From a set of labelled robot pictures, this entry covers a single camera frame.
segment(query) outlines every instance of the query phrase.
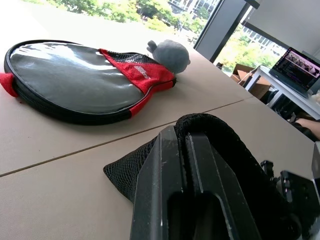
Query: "table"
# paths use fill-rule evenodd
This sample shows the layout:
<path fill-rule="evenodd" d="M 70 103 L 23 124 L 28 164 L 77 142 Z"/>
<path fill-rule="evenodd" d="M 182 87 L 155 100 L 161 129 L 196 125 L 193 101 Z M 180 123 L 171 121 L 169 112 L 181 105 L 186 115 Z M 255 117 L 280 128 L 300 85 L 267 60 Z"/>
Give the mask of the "table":
<path fill-rule="evenodd" d="M 272 107 L 281 95 L 285 95 L 292 102 L 297 104 L 300 108 L 310 114 L 315 120 L 320 119 L 320 105 L 313 100 L 310 96 L 305 98 L 300 94 L 296 93 L 290 87 L 282 83 L 280 80 L 276 79 L 269 73 L 269 68 L 265 66 L 260 66 L 256 72 L 253 74 L 252 79 L 247 84 L 245 89 L 249 91 L 259 80 L 260 77 L 264 77 L 271 85 L 273 85 L 279 92 L 273 97 L 273 99 L 268 103 L 268 107 Z"/>
<path fill-rule="evenodd" d="M 6 15 L 10 11 L 1 4 L 13 2 L 0 2 L 2 22 L 8 21 Z M 47 22 L 43 27 L 40 24 L 45 21 L 36 18 L 49 15 L 45 10 L 32 9 L 32 17 L 19 5 L 14 9 L 25 17 L 25 26 L 34 28 L 25 31 L 25 35 L 18 34 L 15 27 L 20 26 L 21 20 L 11 18 L 14 27 L 7 29 L 7 37 L 1 42 L 0 58 L 16 42 L 62 35 L 64 40 L 114 51 L 132 48 L 146 52 L 149 39 L 133 36 L 135 44 L 123 45 L 121 37 L 106 38 L 103 31 L 92 37 L 91 25 L 81 26 L 81 31 L 77 24 L 70 28 L 72 17 L 65 24 Z M 75 16 L 77 22 L 84 21 L 83 17 Z M 88 18 L 85 22 L 98 24 L 100 19 Z M 178 74 L 174 88 L 155 94 L 133 119 L 111 125 L 60 122 L 0 89 L 0 239 L 129 239 L 133 206 L 102 169 L 189 113 L 205 112 L 223 119 L 258 162 L 274 162 L 276 176 L 286 169 L 311 178 L 313 142 L 199 53 L 191 48 L 189 53 L 191 65 Z"/>

